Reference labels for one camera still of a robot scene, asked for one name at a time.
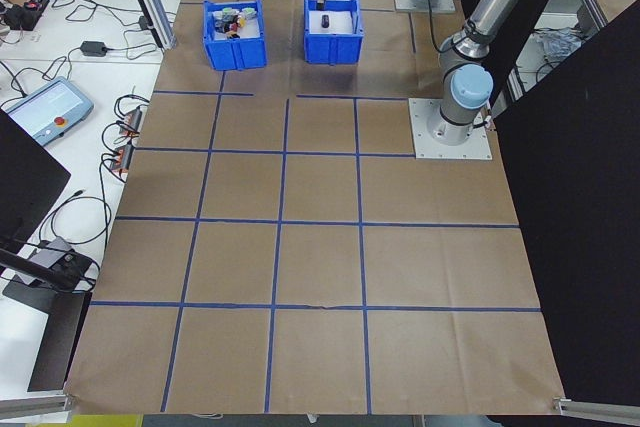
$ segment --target black screen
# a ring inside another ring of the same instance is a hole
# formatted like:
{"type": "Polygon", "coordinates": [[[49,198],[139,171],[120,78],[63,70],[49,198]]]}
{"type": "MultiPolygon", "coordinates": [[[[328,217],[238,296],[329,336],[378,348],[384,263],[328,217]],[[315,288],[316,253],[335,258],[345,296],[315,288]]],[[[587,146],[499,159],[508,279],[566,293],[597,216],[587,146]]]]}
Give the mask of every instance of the black screen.
{"type": "Polygon", "coordinates": [[[0,110],[0,248],[17,253],[71,174],[0,110]]]}

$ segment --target monitor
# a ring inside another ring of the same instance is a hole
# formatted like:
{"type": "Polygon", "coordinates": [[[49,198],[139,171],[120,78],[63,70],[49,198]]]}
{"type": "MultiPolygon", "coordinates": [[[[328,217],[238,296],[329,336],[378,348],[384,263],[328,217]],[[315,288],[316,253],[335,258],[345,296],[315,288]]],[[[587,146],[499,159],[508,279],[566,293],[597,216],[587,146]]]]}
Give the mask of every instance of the monitor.
{"type": "MultiPolygon", "coordinates": [[[[68,285],[69,279],[64,274],[15,254],[44,220],[70,176],[38,142],[0,110],[0,273],[10,268],[50,285],[68,285]]],[[[16,298],[25,288],[11,282],[4,293],[16,298]]]]}

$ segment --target screen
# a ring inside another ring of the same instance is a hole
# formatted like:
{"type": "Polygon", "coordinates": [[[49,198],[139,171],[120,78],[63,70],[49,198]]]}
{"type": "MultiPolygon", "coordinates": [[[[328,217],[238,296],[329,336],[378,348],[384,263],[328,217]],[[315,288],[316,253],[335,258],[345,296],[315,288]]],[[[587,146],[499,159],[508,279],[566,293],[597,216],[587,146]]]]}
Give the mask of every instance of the screen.
{"type": "Polygon", "coordinates": [[[0,110],[0,248],[17,253],[62,193],[70,174],[0,110]]]}
{"type": "Polygon", "coordinates": [[[82,99],[63,83],[56,83],[29,99],[9,113],[11,118],[29,135],[34,136],[53,122],[56,117],[64,117],[74,107],[82,104],[82,99]]]}

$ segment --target metal mounting plate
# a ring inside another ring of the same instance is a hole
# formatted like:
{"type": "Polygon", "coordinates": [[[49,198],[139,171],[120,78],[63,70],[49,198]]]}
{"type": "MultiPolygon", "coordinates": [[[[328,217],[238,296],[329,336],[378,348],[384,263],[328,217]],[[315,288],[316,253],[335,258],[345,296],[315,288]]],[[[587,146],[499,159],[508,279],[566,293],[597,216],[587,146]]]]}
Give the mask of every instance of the metal mounting plate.
{"type": "MultiPolygon", "coordinates": [[[[395,0],[398,12],[428,12],[424,5],[416,5],[412,0],[395,0]]],[[[431,8],[434,14],[455,14],[456,6],[453,0],[438,0],[438,5],[431,8]]]]}
{"type": "MultiPolygon", "coordinates": [[[[435,140],[427,129],[427,119],[440,108],[441,99],[409,99],[411,131],[416,159],[492,160],[489,139],[484,128],[473,129],[462,145],[444,145],[435,140]]],[[[482,122],[478,114],[475,123],[482,122]]]]}

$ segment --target yellow object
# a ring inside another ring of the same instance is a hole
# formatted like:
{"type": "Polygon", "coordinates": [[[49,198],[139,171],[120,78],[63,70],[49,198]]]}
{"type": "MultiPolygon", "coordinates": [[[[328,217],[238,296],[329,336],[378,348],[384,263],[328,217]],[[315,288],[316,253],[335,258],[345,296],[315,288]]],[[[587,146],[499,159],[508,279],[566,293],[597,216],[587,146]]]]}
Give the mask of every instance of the yellow object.
{"type": "Polygon", "coordinates": [[[142,415],[74,415],[68,424],[38,424],[37,427],[141,427],[142,415]]]}

